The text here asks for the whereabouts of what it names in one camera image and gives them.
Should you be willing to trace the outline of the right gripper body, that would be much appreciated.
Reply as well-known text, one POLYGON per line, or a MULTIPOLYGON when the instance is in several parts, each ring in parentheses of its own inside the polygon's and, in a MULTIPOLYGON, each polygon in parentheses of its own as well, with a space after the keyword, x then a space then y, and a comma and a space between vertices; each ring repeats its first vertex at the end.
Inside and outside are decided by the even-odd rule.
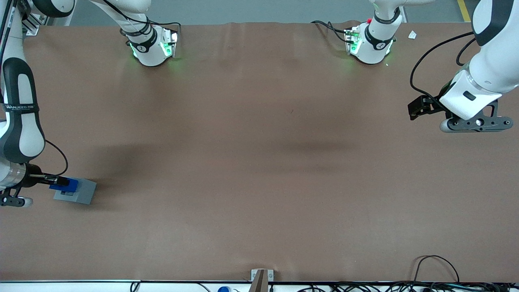
POLYGON ((24 175, 24 187, 33 187, 41 181, 41 168, 34 164, 24 164, 24 166, 26 167, 26 174, 24 175))

